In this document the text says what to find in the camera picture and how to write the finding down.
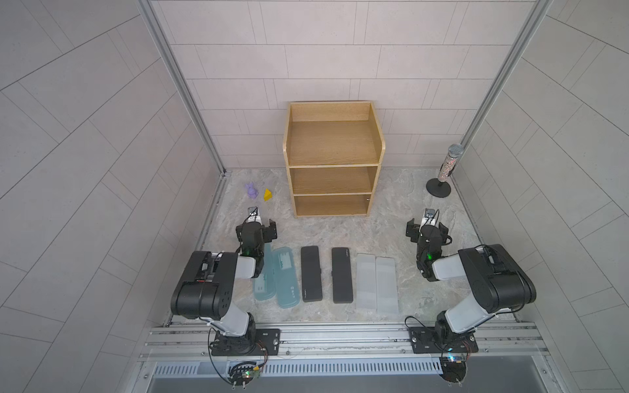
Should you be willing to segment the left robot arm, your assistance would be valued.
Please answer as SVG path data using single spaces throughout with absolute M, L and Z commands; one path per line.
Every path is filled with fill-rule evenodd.
M 264 349 L 254 317 L 233 303 L 233 291 L 236 280 L 260 276 L 265 246 L 277 238 L 277 226 L 273 220 L 265 226 L 246 219 L 236 234 L 235 252 L 193 252 L 170 299 L 172 314 L 216 329 L 214 355 L 249 355 Z

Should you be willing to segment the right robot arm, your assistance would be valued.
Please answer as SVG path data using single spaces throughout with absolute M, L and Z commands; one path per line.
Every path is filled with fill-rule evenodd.
M 443 255 L 442 247 L 452 243 L 449 229 L 428 220 L 406 224 L 406 237 L 417 245 L 416 265 L 429 282 L 465 278 L 471 294 L 442 311 L 433 327 L 410 329 L 413 342 L 422 350 L 429 345 L 439 350 L 473 349 L 473 331 L 498 314 L 514 314 L 534 303 L 537 290 L 530 278 L 500 244 L 478 245 Z

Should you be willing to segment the black pencil case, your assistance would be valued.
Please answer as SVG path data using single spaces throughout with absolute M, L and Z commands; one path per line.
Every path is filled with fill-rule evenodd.
M 331 254 L 333 301 L 335 304 L 350 304 L 354 300 L 350 251 L 347 247 L 334 247 Z
M 301 289 L 304 302 L 322 301 L 323 288 L 317 246 L 301 249 Z

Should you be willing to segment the translucent white case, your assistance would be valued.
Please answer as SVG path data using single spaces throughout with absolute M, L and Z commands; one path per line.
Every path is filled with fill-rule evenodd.
M 377 311 L 380 314 L 399 314 L 396 262 L 388 257 L 377 257 L 375 262 Z
M 376 257 L 358 254 L 356 258 L 356 306 L 359 309 L 376 311 Z

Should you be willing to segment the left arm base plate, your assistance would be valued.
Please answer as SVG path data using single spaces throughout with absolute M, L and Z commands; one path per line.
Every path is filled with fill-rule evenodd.
M 227 337 L 220 332 L 210 340 L 213 356 L 278 355 L 281 331 L 279 329 L 254 329 L 240 337 Z

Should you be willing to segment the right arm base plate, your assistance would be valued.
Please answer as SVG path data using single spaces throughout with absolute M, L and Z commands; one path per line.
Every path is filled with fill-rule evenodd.
M 410 343 L 417 354 L 435 354 L 467 356 L 479 352 L 478 342 L 471 332 L 454 333 L 448 329 L 435 327 L 410 327 Z

